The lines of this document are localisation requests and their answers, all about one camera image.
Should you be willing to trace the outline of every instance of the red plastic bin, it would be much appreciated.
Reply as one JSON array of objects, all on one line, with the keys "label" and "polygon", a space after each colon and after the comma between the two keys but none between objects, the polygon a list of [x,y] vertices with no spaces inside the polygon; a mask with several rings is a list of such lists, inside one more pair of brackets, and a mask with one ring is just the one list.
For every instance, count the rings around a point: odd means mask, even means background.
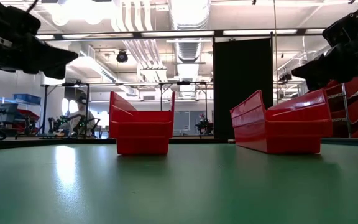
[{"label": "red plastic bin", "polygon": [[173,136],[175,92],[170,111],[137,111],[117,93],[110,93],[109,137],[118,154],[166,154]]},{"label": "red plastic bin", "polygon": [[236,144],[269,154],[319,153],[332,135],[325,91],[317,90],[265,110],[256,91],[231,111]]}]

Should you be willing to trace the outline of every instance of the shelf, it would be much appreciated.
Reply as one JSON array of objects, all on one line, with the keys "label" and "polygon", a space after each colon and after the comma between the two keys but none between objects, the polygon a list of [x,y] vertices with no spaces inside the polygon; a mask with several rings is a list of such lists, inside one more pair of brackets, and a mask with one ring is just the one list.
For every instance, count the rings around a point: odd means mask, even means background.
[{"label": "shelf", "polygon": [[20,105],[26,105],[26,106],[41,106],[36,103],[30,103],[23,100],[14,100],[14,99],[7,99],[7,98],[0,98],[0,101],[8,102],[8,103],[17,103]]}]

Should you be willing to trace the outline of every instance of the table surface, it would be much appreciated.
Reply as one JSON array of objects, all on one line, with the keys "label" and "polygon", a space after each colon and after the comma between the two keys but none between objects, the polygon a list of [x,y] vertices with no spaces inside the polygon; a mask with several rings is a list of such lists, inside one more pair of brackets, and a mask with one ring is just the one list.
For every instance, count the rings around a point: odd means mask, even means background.
[{"label": "table surface", "polygon": [[358,223],[358,147],[273,156],[233,144],[0,150],[0,223]]}]

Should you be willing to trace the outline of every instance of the ventilation duct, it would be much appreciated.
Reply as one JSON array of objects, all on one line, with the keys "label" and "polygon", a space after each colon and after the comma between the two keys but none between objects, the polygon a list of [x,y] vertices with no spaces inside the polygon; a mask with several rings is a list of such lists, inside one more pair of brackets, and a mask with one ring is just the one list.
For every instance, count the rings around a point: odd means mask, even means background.
[{"label": "ventilation duct", "polygon": [[[203,30],[208,24],[211,0],[169,0],[169,12],[173,30]],[[177,62],[195,63],[200,61],[202,43],[175,43]],[[194,81],[198,64],[177,65],[180,80]],[[181,95],[194,97],[195,86],[181,86]]]}]

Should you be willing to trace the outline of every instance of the ceiling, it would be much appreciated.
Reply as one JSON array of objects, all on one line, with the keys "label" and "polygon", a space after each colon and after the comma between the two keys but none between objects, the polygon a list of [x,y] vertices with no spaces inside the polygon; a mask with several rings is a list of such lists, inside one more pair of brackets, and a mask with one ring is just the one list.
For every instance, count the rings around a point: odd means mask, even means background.
[{"label": "ceiling", "polygon": [[[13,5],[22,9],[27,9],[32,1],[21,0],[0,0],[5,5]],[[347,1],[338,0],[276,0],[276,10],[274,11],[272,0],[257,0],[256,5],[251,5],[252,1],[242,0],[211,0],[211,11],[207,29],[272,29],[275,23],[278,29],[289,28],[322,28],[327,27],[334,21],[354,12],[358,9],[358,0],[354,4]],[[88,24],[81,17],[72,19],[64,26],[57,26],[52,19],[49,4],[38,3],[32,14],[41,20],[42,26],[39,34],[64,34],[64,33],[83,33],[83,32],[114,32],[111,26],[110,15],[113,15],[110,2],[99,2],[97,8],[84,9],[83,15],[97,14],[101,18],[96,25]],[[171,30],[171,22],[168,12],[167,0],[151,0],[151,24],[154,30]],[[217,41],[228,41],[228,39],[217,39]],[[168,44],[164,39],[156,41],[158,52],[163,64],[167,68],[167,78],[174,79],[177,75],[176,57],[173,44]],[[92,46],[96,51],[96,59],[107,69],[114,72],[123,82],[139,82],[137,77],[137,62],[131,54],[126,63],[118,63],[116,54],[119,49],[125,49],[121,40],[110,41],[90,41],[86,45]],[[297,54],[304,51],[309,52],[308,56],[313,56],[314,52],[327,46],[326,41],[320,36],[307,37],[277,37],[274,41],[274,49],[277,50],[274,61],[274,69],[283,67],[284,64],[294,59]],[[203,43],[201,49],[201,65],[198,72],[200,80],[209,81],[213,71],[213,51],[212,43]],[[90,69],[82,61],[73,62],[67,71],[68,78],[80,78],[87,82],[105,82],[100,74]]]}]

